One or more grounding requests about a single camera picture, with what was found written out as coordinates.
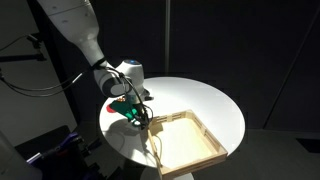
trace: round table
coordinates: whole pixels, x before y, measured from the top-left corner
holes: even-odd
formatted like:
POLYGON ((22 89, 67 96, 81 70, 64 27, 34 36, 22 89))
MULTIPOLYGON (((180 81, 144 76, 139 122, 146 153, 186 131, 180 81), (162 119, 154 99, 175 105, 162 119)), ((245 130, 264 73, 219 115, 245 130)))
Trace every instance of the round table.
MULTIPOLYGON (((176 77, 145 79, 144 87, 154 97, 144 102, 153 110, 154 117, 191 109, 220 141, 228 156, 241 143, 245 132, 243 115, 235 102, 220 90, 176 77)), ((106 107, 113 100, 109 98, 100 112, 100 128, 105 139, 124 157, 156 168, 146 129, 133 127, 119 113, 109 113, 106 107)))

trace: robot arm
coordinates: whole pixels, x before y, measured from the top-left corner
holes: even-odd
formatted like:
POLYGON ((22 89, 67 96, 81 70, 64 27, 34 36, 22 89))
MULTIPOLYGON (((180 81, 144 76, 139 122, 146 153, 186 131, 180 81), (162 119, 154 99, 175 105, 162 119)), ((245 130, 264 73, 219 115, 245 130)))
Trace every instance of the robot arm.
MULTIPOLYGON (((38 2, 55 27, 82 51, 91 66, 105 59, 97 43, 99 26, 89 0, 38 0, 38 2)), ((107 61, 103 61, 100 66, 113 68, 107 61)), ((143 69, 140 63, 124 61, 116 69, 130 77, 139 95, 145 94, 143 69)), ((124 94, 123 84, 114 73, 99 69, 94 71, 94 76, 105 96, 118 97, 124 94)), ((128 84, 125 86, 130 93, 130 86, 128 84)))

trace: wooden frame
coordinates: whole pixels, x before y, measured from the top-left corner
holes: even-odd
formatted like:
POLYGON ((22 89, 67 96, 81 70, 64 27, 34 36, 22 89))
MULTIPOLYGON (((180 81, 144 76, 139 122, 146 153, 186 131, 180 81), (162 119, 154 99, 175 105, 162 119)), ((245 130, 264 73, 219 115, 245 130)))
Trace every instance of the wooden frame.
POLYGON ((148 138, 162 180, 212 166, 227 157, 225 148, 192 110, 154 117, 148 138))

